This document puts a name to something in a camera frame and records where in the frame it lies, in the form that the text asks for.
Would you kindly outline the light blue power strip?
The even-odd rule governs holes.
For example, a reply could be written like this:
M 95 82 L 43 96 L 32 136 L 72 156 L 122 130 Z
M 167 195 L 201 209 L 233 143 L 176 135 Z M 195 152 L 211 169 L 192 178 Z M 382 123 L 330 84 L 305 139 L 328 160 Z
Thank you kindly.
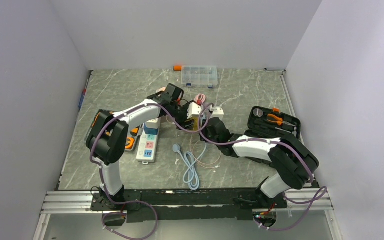
M 202 127 L 207 121 L 207 119 L 210 118 L 211 116 L 212 116 L 212 111 L 208 108 L 204 108 L 200 113 L 200 117 L 198 121 L 199 126 Z

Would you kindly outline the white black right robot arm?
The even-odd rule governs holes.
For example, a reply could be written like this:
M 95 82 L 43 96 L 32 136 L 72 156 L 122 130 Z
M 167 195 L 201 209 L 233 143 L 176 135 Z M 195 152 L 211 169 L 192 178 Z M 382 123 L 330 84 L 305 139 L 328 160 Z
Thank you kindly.
M 205 120 L 201 139 L 214 144 L 223 155 L 268 162 L 276 174 L 264 179 L 256 189 L 256 203 L 269 207 L 283 192 L 301 190 L 314 180 L 319 160 L 292 134 L 276 138 L 258 138 L 233 134 L 218 117 Z

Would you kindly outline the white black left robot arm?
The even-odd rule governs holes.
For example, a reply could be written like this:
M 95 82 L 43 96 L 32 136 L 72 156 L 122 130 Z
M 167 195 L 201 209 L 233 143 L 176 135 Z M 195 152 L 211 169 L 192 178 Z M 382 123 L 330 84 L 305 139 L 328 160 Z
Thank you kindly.
M 183 89 L 170 83 L 165 90 L 126 110 L 100 110 L 96 114 L 85 144 L 90 150 L 90 162 L 99 167 L 100 191 L 105 194 L 103 202 L 109 209 L 117 210 L 124 203 L 125 188 L 119 160 L 125 152 L 127 137 L 132 129 L 164 116 L 170 116 L 178 129 L 192 129 L 188 109 L 193 101 L 185 101 L 184 93 Z

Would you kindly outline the yellow cube socket adapter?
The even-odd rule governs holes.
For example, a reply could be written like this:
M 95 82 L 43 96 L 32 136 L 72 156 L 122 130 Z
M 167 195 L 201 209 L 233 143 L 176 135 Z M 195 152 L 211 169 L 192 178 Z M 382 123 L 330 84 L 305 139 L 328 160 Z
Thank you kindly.
M 199 114 L 193 114 L 191 119 L 193 120 L 193 128 L 192 128 L 192 131 L 193 131 L 193 132 L 196 132 L 196 131 L 198 131 L 198 130 L 201 128 L 201 125 L 202 125 L 202 116 L 199 115 Z

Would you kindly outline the white cube socket adapter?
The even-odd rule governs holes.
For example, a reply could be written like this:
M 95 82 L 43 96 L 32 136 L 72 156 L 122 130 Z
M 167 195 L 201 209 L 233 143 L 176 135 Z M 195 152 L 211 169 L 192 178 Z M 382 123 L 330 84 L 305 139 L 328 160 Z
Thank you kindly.
M 152 119 L 152 120 L 148 120 L 145 123 L 145 126 L 148 129 L 156 129 L 157 130 L 157 129 L 160 128 L 160 125 L 161 125 L 161 119 L 160 118 L 155 118 L 155 119 Z

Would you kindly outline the blue cube socket adapter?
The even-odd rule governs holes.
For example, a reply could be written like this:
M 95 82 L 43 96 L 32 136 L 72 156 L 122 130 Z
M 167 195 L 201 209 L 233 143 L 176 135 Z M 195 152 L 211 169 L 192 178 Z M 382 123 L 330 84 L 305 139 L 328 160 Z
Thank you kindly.
M 159 128 L 150 128 L 146 125 L 143 126 L 143 130 L 146 135 L 158 135 L 159 134 Z

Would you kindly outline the clear plastic organizer box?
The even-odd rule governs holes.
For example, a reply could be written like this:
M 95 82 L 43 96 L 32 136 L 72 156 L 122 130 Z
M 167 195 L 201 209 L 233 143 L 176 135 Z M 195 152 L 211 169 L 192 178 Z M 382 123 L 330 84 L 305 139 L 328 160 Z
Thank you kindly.
M 190 88 L 213 89 L 219 84 L 218 69 L 211 65 L 184 65 L 181 67 L 181 84 Z

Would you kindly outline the grey plastic tool tray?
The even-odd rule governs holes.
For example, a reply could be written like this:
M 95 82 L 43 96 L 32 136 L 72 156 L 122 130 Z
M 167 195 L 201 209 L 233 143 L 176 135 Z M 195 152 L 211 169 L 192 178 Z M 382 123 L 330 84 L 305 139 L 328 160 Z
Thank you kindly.
M 86 144 L 87 142 L 87 139 L 88 139 L 88 136 L 89 134 L 91 133 L 92 131 L 92 128 L 94 126 L 94 124 L 96 123 L 97 119 L 98 119 L 98 115 L 101 113 L 101 112 L 108 112 L 110 114 L 114 114 L 115 112 L 112 111 L 112 110 L 107 110 L 107 109 L 99 109 L 97 114 L 95 115 L 94 117 L 94 120 L 92 121 L 88 131 L 86 132 L 85 136 L 84 136 L 84 139 L 83 139 L 83 142 Z M 133 128 L 128 134 L 127 134 L 127 137 L 126 137 L 126 144 L 125 144 L 125 150 L 127 152 L 132 152 L 136 145 L 137 145 L 137 142 L 139 141 L 139 138 L 141 136 L 141 134 L 143 133 L 143 124 L 138 126 L 138 127 L 135 127 Z

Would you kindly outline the white power strip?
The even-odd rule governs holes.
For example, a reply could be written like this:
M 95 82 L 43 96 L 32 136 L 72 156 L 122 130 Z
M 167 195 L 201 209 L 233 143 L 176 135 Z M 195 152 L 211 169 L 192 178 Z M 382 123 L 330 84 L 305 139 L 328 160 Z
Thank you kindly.
M 159 133 L 160 128 L 158 135 L 147 135 L 143 129 L 136 154 L 136 159 L 139 163 L 148 165 L 155 162 Z

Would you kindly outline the black tool case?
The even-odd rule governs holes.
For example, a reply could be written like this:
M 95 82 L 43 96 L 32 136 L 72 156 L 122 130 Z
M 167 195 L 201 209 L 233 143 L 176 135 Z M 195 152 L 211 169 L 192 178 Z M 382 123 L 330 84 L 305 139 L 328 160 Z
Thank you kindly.
M 298 145 L 301 134 L 301 121 L 289 114 L 281 112 L 279 108 L 254 106 L 247 121 L 248 129 L 244 134 L 251 138 L 287 138 L 295 137 L 292 147 Z

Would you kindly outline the orange tape measure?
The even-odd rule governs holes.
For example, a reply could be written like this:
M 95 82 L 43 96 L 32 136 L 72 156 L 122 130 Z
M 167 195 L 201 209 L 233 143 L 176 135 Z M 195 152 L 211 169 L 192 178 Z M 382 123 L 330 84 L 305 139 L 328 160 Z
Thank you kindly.
M 134 146 L 135 139 L 133 137 L 127 137 L 125 142 L 125 149 L 131 150 Z

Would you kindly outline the blue red pen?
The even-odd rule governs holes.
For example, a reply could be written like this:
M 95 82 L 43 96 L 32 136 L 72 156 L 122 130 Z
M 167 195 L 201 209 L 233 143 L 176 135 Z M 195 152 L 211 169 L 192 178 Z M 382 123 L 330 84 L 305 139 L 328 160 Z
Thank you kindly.
M 84 102 L 84 99 L 85 99 L 85 95 L 86 95 L 86 92 L 87 92 L 88 84 L 89 84 L 89 80 L 86 81 L 85 86 L 84 86 L 84 88 L 83 88 L 83 90 L 81 92 L 79 103 L 78 103 L 78 109 L 79 110 L 82 108 L 82 105 L 83 105 L 83 102 Z

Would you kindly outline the orange screwdriver at wall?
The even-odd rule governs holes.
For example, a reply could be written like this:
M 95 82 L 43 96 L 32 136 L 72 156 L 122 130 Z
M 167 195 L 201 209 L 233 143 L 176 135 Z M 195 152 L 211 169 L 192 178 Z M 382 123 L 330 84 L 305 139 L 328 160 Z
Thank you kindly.
M 182 65 L 174 65 L 174 66 L 173 66 L 173 70 L 174 70 L 175 72 L 180 72 L 180 71 L 182 71 L 182 69 L 183 69 L 183 66 L 182 66 Z

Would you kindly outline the black aluminium base frame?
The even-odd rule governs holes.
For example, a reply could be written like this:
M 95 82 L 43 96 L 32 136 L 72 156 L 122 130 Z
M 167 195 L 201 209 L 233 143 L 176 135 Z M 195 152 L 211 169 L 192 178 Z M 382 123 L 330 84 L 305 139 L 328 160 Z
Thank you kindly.
M 219 188 L 197 191 L 174 190 L 126 190 L 127 205 L 113 205 L 97 191 L 55 191 L 46 194 L 42 214 L 96 214 L 106 217 L 112 226 L 122 223 L 165 220 L 236 219 L 250 221 L 255 216 L 276 217 L 294 212 L 333 210 L 328 193 L 313 203 L 316 188 L 288 190 L 272 203 L 259 203 L 252 188 Z

